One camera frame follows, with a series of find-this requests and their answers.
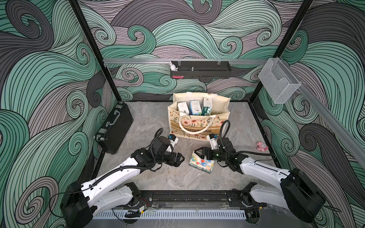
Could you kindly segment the elephant print tissue pack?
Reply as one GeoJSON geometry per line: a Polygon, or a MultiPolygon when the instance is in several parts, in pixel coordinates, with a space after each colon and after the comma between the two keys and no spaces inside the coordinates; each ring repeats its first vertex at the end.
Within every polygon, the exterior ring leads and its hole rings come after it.
{"type": "Polygon", "coordinates": [[[202,159],[196,153],[193,152],[189,161],[189,166],[206,173],[212,173],[214,168],[214,161],[202,159]]]}

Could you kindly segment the floral canvas tote bag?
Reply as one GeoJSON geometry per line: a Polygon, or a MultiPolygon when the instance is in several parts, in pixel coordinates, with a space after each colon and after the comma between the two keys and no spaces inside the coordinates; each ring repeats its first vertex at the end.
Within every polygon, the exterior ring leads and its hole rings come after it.
{"type": "Polygon", "coordinates": [[[231,99],[218,94],[208,93],[176,93],[173,94],[173,104],[168,106],[168,121],[170,133],[182,138],[206,141],[210,134],[218,135],[224,121],[228,120],[228,110],[231,99]],[[190,102],[199,100],[202,108],[205,97],[213,100],[210,116],[194,116],[181,113],[177,109],[179,102],[186,102],[190,110],[190,102]]]}

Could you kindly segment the green tissue pack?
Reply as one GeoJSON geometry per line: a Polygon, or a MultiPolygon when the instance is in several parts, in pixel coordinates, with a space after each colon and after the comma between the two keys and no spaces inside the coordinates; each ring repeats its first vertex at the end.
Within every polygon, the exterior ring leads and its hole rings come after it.
{"type": "Polygon", "coordinates": [[[212,108],[213,108],[213,100],[211,98],[205,97],[203,99],[202,115],[210,116],[212,113],[212,108]]]}

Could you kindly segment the blue dog tissue pack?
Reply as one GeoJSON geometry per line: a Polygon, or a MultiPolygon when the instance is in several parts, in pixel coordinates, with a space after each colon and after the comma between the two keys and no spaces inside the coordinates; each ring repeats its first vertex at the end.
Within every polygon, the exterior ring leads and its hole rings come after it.
{"type": "Polygon", "coordinates": [[[192,100],[190,102],[190,113],[194,116],[201,116],[202,108],[199,100],[192,100]]]}

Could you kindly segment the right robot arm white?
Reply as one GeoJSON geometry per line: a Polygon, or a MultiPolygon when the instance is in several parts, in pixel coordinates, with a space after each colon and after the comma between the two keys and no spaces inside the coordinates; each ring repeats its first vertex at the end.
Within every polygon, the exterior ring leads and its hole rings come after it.
{"type": "Polygon", "coordinates": [[[241,192],[249,207],[271,204],[292,212],[306,223],[312,223],[326,199],[313,181],[300,169],[285,170],[266,165],[245,154],[229,154],[219,149],[202,147],[193,152],[201,160],[225,162],[234,172],[253,176],[269,187],[250,182],[241,192]]]}

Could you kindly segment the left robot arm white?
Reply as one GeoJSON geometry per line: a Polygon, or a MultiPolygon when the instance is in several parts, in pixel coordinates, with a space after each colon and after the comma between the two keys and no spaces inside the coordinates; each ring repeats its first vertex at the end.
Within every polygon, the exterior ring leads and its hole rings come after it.
{"type": "Polygon", "coordinates": [[[83,184],[71,183],[60,204],[66,227],[83,228],[101,212],[119,205],[136,205],[140,196],[136,185],[127,183],[121,189],[117,186],[152,169],[157,162],[151,152],[141,148],[108,173],[83,184]]]}

